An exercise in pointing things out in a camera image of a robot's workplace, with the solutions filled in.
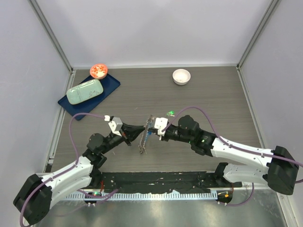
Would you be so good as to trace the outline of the large keyring with blue handle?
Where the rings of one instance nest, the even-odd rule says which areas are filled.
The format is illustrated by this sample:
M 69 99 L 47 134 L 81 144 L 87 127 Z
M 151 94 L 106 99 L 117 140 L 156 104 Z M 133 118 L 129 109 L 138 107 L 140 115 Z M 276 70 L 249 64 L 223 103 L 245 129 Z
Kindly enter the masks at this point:
M 139 145 L 138 145 L 140 154 L 143 154 L 144 152 L 146 152 L 145 144 L 146 144 L 146 141 L 147 141 L 147 139 L 150 135 L 148 129 L 150 127 L 152 127 L 154 119 L 155 119 L 155 116 L 150 115 L 148 117 L 147 121 L 146 121 L 145 129 L 142 133 L 142 136 L 141 136 L 141 139 L 140 139 L 140 142 L 139 142 Z

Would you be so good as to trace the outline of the green tagged key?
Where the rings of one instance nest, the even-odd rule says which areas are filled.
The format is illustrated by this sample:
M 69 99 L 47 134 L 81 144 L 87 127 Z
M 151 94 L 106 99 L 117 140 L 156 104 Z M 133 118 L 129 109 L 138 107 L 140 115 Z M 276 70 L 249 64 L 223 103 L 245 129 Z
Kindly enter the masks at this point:
M 167 117 L 175 117 L 175 112 L 174 111 L 169 111 L 166 113 Z

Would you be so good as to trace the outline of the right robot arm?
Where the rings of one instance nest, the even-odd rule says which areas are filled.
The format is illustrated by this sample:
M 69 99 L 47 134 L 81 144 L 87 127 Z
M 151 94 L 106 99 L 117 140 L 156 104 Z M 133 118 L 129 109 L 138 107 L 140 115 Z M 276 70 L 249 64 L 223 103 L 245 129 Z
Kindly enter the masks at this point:
M 214 182 L 220 187 L 228 183 L 251 182 L 267 185 L 284 195 L 294 192 L 299 165 L 284 147 L 266 149 L 234 143 L 200 129 L 199 123 L 189 115 L 181 117 L 176 126 L 167 118 L 157 118 L 154 128 L 162 141 L 188 143 L 199 155 L 238 162 L 238 166 L 227 163 L 218 165 Z

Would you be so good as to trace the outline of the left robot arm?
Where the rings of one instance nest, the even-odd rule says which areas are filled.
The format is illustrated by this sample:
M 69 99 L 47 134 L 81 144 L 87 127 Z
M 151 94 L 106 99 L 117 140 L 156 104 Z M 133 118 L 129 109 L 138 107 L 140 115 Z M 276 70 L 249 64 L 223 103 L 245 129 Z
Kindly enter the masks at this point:
M 145 130 L 145 127 L 110 122 L 113 127 L 107 136 L 94 133 L 89 138 L 86 151 L 69 165 L 53 173 L 29 176 L 16 195 L 13 205 L 20 212 L 19 222 L 29 226 L 40 222 L 61 199 L 81 188 L 95 189 L 100 185 L 99 168 L 107 158 L 105 153 L 121 143 L 128 146 Z

